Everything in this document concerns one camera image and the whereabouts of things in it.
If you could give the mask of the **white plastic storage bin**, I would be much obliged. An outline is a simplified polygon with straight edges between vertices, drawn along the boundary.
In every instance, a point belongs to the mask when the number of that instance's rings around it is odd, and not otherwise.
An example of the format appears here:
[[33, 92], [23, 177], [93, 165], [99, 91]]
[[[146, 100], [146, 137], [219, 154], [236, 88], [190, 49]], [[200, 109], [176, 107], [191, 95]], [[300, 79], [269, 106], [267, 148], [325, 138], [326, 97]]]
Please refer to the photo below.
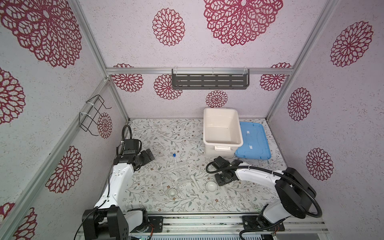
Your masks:
[[238, 112], [228, 108], [204, 109], [203, 142], [207, 157], [233, 157], [244, 143]]

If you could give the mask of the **large white porcelain bowl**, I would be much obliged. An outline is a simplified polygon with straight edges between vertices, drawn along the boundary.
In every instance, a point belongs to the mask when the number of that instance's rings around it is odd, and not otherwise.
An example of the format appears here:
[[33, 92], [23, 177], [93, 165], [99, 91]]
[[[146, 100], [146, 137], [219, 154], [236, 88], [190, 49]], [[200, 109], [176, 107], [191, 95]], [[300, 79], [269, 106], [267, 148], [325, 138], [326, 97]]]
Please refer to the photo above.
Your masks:
[[213, 193], [213, 192], [217, 191], [218, 185], [217, 185], [217, 183], [215, 183], [213, 181], [208, 181], [206, 183], [206, 189], [207, 189], [208, 192]]

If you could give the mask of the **blue capped test tube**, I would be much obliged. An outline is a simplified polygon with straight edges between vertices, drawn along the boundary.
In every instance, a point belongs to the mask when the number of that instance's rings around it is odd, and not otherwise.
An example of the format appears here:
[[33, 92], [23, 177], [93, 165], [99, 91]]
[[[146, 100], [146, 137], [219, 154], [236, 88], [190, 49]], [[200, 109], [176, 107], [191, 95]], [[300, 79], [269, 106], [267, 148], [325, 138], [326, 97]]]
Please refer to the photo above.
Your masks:
[[178, 160], [177, 160], [177, 155], [175, 153], [173, 153], [173, 159], [175, 162], [174, 170], [176, 171], [178, 167]]

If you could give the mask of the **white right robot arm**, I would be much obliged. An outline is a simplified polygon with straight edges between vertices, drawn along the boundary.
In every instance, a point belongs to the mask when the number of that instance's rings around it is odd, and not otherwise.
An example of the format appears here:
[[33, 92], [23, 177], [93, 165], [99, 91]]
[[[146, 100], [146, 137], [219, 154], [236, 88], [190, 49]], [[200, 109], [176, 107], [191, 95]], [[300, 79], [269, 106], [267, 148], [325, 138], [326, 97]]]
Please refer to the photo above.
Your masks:
[[247, 181], [277, 191], [279, 199], [265, 205], [255, 220], [247, 221], [250, 226], [242, 233], [275, 231], [289, 217], [305, 219], [307, 216], [321, 218], [323, 215], [316, 200], [316, 191], [294, 168], [272, 171], [242, 161], [230, 163], [216, 158], [206, 166], [206, 172], [215, 175], [219, 186]]

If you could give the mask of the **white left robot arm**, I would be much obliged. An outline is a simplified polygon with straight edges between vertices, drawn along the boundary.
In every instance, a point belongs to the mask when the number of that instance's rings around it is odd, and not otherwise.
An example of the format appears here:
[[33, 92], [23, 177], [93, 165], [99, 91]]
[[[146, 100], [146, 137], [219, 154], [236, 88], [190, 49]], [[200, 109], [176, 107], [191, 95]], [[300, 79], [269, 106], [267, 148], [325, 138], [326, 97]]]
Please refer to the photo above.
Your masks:
[[132, 179], [134, 172], [154, 160], [150, 149], [137, 155], [116, 157], [102, 196], [93, 209], [83, 213], [82, 227], [86, 240], [129, 240], [129, 233], [133, 230], [149, 230], [148, 239], [152, 238], [155, 227], [150, 222], [146, 209], [133, 209], [124, 214], [120, 205], [123, 201], [123, 185]]

